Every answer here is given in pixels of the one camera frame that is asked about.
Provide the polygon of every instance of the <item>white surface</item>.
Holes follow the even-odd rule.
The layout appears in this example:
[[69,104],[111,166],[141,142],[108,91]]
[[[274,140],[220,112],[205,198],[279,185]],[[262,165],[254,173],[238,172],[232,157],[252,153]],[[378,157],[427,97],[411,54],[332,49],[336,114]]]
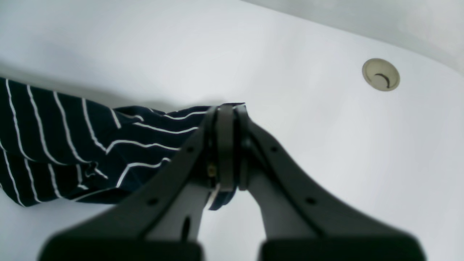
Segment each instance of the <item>white surface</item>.
[[[400,72],[396,90],[364,81],[375,57]],[[10,0],[0,73],[109,106],[245,101],[333,194],[415,234],[431,261],[464,258],[464,78],[424,56],[238,0]],[[104,208],[23,209],[0,193],[1,260],[33,260],[49,235]],[[209,261],[255,260],[263,239],[248,193],[205,211]]]
[[244,0],[417,52],[464,75],[462,0]]

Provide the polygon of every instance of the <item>navy striped shirt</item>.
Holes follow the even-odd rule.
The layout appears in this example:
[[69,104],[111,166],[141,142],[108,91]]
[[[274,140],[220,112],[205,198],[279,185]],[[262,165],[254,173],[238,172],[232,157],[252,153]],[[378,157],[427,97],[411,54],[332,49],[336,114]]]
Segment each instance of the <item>navy striped shirt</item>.
[[25,207],[118,203],[169,164],[208,108],[111,109],[0,78],[0,188]]

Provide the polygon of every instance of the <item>white bathtub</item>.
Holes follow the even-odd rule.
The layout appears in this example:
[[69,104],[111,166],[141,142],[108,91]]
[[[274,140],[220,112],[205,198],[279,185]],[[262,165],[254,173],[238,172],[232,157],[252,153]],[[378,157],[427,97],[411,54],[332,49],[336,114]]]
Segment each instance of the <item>white bathtub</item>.
[[[2,1],[0,75],[113,107],[247,102],[331,193],[416,235],[430,261],[464,259],[457,67],[238,0],[127,3]],[[398,69],[396,90],[365,82],[371,58]],[[34,260],[52,233],[107,208],[56,200],[25,209],[0,193],[0,259]],[[255,260],[264,239],[247,192],[204,212],[209,261]]]

